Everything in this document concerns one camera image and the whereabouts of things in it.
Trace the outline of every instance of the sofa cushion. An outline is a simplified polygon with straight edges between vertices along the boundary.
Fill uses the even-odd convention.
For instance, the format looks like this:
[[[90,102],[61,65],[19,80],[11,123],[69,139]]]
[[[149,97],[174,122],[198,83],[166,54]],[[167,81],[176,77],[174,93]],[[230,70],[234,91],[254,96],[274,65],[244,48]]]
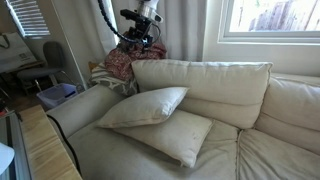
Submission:
[[[180,167],[168,155],[96,123],[69,138],[83,179],[236,179],[238,129],[216,121],[193,168]]]
[[[239,137],[239,179],[320,179],[320,156],[257,130]]]
[[[101,119],[104,128],[161,123],[169,118],[188,88],[170,87],[131,96],[113,106]]]
[[[142,60],[132,63],[142,91],[189,87],[178,108],[251,128],[260,112],[271,63]]]
[[[212,124],[210,119],[176,110],[163,123],[114,131],[148,144],[192,168]]]
[[[272,78],[256,129],[320,155],[320,86]]]

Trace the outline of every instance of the pillow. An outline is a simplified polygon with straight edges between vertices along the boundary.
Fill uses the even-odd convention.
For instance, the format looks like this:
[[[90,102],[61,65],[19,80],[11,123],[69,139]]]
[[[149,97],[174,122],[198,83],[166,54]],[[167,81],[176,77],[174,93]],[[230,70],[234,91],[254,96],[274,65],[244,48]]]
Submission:
[[[212,125],[210,119],[176,109],[163,123],[113,130],[150,145],[192,168]]]
[[[113,106],[99,121],[104,128],[161,123],[169,118],[188,88],[171,87],[131,96]]]

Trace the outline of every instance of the window frame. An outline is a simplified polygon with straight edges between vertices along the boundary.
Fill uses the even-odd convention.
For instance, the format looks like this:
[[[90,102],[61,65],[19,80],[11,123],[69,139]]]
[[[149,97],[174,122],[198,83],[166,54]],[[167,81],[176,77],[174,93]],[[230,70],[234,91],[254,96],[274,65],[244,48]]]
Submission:
[[[320,31],[230,32],[235,0],[223,0],[218,43],[320,45]]]
[[[19,32],[23,38],[25,38],[25,39],[42,39],[42,38],[47,38],[51,35],[50,30],[47,26],[47,23],[42,15],[41,9],[39,8],[37,0],[25,2],[25,4],[29,4],[29,3],[34,4],[31,8],[35,8],[35,9],[32,9],[32,11],[38,11],[36,13],[37,14],[36,16],[40,17],[40,19],[39,19],[39,21],[41,21],[40,24],[43,25],[42,27],[35,27],[34,25],[38,24],[39,21],[38,22],[29,21],[28,25],[31,26],[30,28],[34,28],[34,29],[46,28],[46,30],[35,30],[38,32],[34,33],[34,34],[28,33],[28,31],[26,30],[28,27],[25,27],[24,25],[22,25],[22,22],[19,19],[22,16],[25,16],[28,18],[28,17],[32,16],[33,14],[30,13],[30,14],[24,14],[24,15],[19,16],[19,15],[17,15],[17,8],[14,8],[11,5],[11,3],[12,3],[11,0],[4,0],[4,2],[7,5],[9,12],[10,12],[10,15],[12,16],[12,19],[14,20],[14,23],[16,24],[16,27],[19,29]]]

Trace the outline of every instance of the sofa armrest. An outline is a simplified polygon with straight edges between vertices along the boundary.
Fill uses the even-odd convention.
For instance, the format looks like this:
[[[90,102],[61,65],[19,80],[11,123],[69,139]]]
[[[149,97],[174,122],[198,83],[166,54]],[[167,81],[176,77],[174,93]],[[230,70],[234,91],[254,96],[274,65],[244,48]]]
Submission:
[[[98,120],[124,98],[98,84],[46,113],[59,122],[66,138],[69,138],[79,129]]]

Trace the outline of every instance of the backrest cushion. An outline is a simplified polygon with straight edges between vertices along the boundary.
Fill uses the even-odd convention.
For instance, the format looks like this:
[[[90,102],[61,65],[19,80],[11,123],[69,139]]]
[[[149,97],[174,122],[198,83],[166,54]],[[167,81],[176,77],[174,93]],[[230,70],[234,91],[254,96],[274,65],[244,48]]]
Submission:
[[[132,63],[141,91],[189,87],[178,109],[251,128],[268,86],[271,63],[141,60]]]
[[[320,155],[320,86],[271,78],[255,127]]]

